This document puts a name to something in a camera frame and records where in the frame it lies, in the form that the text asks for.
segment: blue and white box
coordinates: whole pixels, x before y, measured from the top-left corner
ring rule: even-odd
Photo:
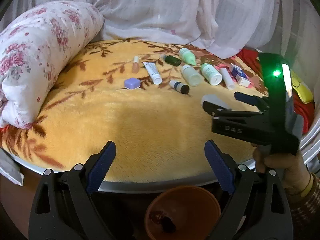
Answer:
[[[244,86],[247,88],[250,85],[250,80],[240,67],[231,63],[229,69],[240,86]]]

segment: fuzzy yellow blanket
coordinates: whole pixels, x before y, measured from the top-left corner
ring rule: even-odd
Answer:
[[[240,65],[253,86],[236,90],[262,96],[261,79],[238,57],[221,60],[209,52],[186,46],[201,62],[222,66]],[[182,95],[169,86],[172,79],[185,82],[180,67],[160,59],[161,54],[178,55],[182,46],[137,40],[101,41],[87,45],[60,73],[41,112],[28,130],[8,126],[0,132],[2,147],[32,164],[69,170],[99,152],[105,143],[116,143],[116,158],[106,176],[108,181],[151,182],[180,179],[207,172],[204,143],[213,139],[235,161],[251,158],[249,143],[211,132],[211,117],[201,98],[216,94],[233,110],[257,111],[236,101],[234,91],[223,84],[203,81]],[[154,85],[142,63],[132,73],[132,60],[156,63],[163,83]],[[135,77],[141,88],[124,89],[124,80]]]

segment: pink lip gloss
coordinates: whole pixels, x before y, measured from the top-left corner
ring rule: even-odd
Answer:
[[[139,72],[139,56],[133,58],[132,73],[137,74]]]

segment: hand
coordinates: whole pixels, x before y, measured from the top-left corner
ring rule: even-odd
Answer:
[[[282,186],[289,195],[296,195],[302,192],[310,181],[311,174],[303,163],[300,152],[296,156],[289,153],[278,153],[263,157],[256,148],[253,152],[256,161],[256,170],[265,173],[266,168],[284,169]]]

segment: bucket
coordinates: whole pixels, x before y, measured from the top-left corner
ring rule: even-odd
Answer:
[[[220,205],[209,191],[180,186],[152,201],[145,215],[145,229],[152,240],[204,240],[220,215]]]

